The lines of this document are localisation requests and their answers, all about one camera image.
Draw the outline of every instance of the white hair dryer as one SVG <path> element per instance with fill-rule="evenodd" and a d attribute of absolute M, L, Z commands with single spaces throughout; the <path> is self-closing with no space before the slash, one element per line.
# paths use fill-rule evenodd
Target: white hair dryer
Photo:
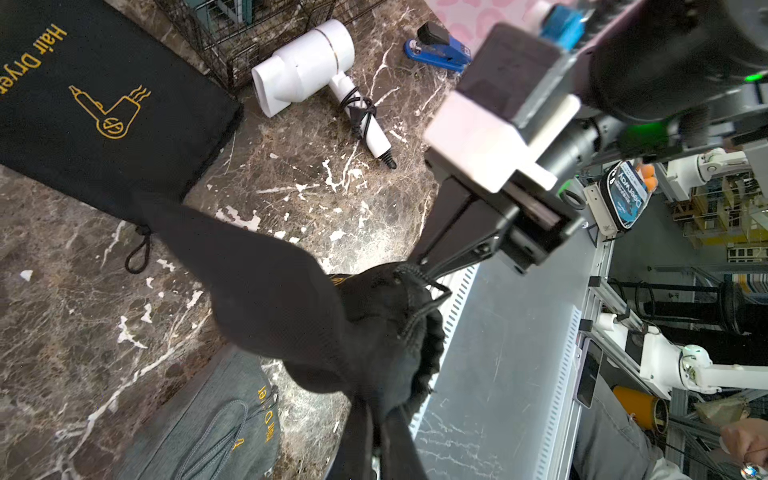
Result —
<path fill-rule="evenodd" d="M 349 116 L 353 133 L 366 142 L 374 157 L 396 168 L 392 145 L 376 122 L 376 106 L 357 94 L 357 87 L 344 74 L 354 61 L 355 46 L 349 32 L 338 20 L 329 20 L 253 67 L 259 105 L 271 118 L 292 102 L 304 101 L 329 85 Z"/>

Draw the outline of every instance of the drawstring cord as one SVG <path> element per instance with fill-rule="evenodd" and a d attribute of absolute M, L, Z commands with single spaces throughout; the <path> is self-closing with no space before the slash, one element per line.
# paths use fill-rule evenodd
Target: drawstring cord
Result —
<path fill-rule="evenodd" d="M 352 122 L 352 133 L 355 135 L 355 137 L 364 141 L 366 138 L 368 138 L 368 126 L 371 124 L 371 122 L 369 120 L 366 123 L 364 129 L 361 128 L 362 123 L 366 120 L 366 115 L 370 115 L 372 118 L 376 117 L 376 106 L 368 97 L 363 97 L 362 95 L 359 97 L 353 97 L 357 91 L 357 87 L 354 87 L 352 90 L 350 90 L 344 99 L 341 100 L 339 105 L 341 111 L 344 111 L 345 108 L 349 107 L 349 121 Z M 360 108 L 356 105 L 353 105 L 353 103 L 358 101 L 362 101 L 366 107 Z"/>
<path fill-rule="evenodd" d="M 221 457 L 219 465 L 216 467 L 216 471 L 210 477 L 210 480 L 216 480 L 216 478 L 218 478 L 218 476 L 221 474 L 221 471 L 227 465 L 227 461 L 230 459 L 230 455 L 232 455 L 235 447 L 237 447 L 237 440 L 241 438 L 241 434 L 245 428 L 245 425 L 258 415 L 266 412 L 267 410 L 273 409 L 277 405 L 279 396 L 280 394 L 278 393 L 277 387 L 272 388 L 272 402 L 265 402 L 265 405 L 262 405 L 251 415 L 248 415 L 248 405 L 243 400 L 232 400 L 231 402 L 225 403 L 219 409 L 210 423 L 208 423 L 208 427 L 206 427 L 205 432 L 197 440 L 197 443 L 195 443 L 194 447 L 192 447 L 187 457 L 184 458 L 181 467 L 177 470 L 176 475 L 174 476 L 174 480 L 188 480 L 189 478 L 194 478 L 197 473 L 201 472 L 208 465 L 211 465 L 213 462 L 215 462 L 217 458 Z M 218 421 L 219 417 L 221 417 L 224 412 L 232 405 L 240 406 L 243 409 L 243 418 L 240 420 L 240 423 L 236 427 L 232 428 L 218 442 L 216 442 L 214 446 L 208 449 L 208 451 L 194 464 L 188 466 L 194 455 L 207 440 L 211 430 L 213 430 L 214 426 L 216 426 L 216 422 Z"/>
<path fill-rule="evenodd" d="M 138 225 L 136 226 L 136 233 L 143 236 L 144 239 L 141 241 L 138 247 L 134 248 L 134 251 L 130 252 L 128 256 L 125 257 L 125 269 L 134 275 L 138 275 L 147 269 L 147 265 L 149 265 L 149 253 L 152 250 L 152 230 L 150 230 L 146 225 Z M 138 268 L 133 268 L 131 266 L 131 261 L 142 248 L 144 248 L 144 261 Z"/>
<path fill-rule="evenodd" d="M 425 303 L 422 305 L 419 309 L 411 313 L 411 315 L 408 317 L 408 320 L 406 321 L 406 324 L 400 331 L 399 335 L 405 336 L 406 343 L 411 339 L 411 335 L 413 334 L 413 326 L 421 319 L 424 315 L 426 315 L 430 310 L 438 308 L 440 305 L 442 305 L 443 302 L 445 302 L 452 294 L 451 290 L 444 285 L 441 285 L 440 283 L 437 283 L 437 281 L 433 280 L 432 278 L 426 276 L 420 268 L 418 268 L 416 265 L 413 265 L 411 263 L 403 263 L 402 265 L 398 265 L 395 268 L 395 275 L 399 277 L 403 277 L 405 275 L 409 276 L 411 280 L 417 280 L 419 281 L 423 286 L 433 286 L 436 289 L 442 291 L 442 295 L 437 297 L 436 299 Z M 413 308 L 413 302 L 411 299 L 411 294 L 409 292 L 408 294 L 408 306 L 409 308 Z"/>

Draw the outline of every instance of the black cylinder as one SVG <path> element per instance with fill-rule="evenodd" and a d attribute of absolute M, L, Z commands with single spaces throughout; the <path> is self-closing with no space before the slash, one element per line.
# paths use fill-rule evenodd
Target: black cylinder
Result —
<path fill-rule="evenodd" d="M 768 69 L 768 3 L 646 0 L 590 62 L 597 106 L 643 124 L 704 103 Z"/>
<path fill-rule="evenodd" d="M 558 189 L 580 168 L 589 165 L 594 154 L 613 142 L 625 127 L 624 123 L 604 114 L 572 120 L 536 163 L 558 178 L 553 190 Z"/>

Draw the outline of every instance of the orange ball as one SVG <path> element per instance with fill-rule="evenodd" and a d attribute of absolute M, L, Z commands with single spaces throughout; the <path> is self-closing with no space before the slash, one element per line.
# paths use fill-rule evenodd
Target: orange ball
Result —
<path fill-rule="evenodd" d="M 640 166 L 640 172 L 643 174 L 643 178 L 650 178 L 656 175 L 656 168 L 653 164 L 643 164 Z"/>
<path fill-rule="evenodd" d="M 656 180 L 656 177 L 649 177 L 643 180 L 645 182 L 645 187 L 648 189 L 649 192 L 652 192 L 656 190 L 656 187 L 659 186 L 659 181 Z"/>

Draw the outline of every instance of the human hand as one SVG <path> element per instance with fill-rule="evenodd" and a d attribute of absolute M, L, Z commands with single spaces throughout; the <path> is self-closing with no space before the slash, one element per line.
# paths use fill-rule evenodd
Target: human hand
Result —
<path fill-rule="evenodd" d="M 768 468 L 768 422 L 743 419 L 720 429 L 723 444 L 732 460 L 743 465 L 753 463 Z"/>

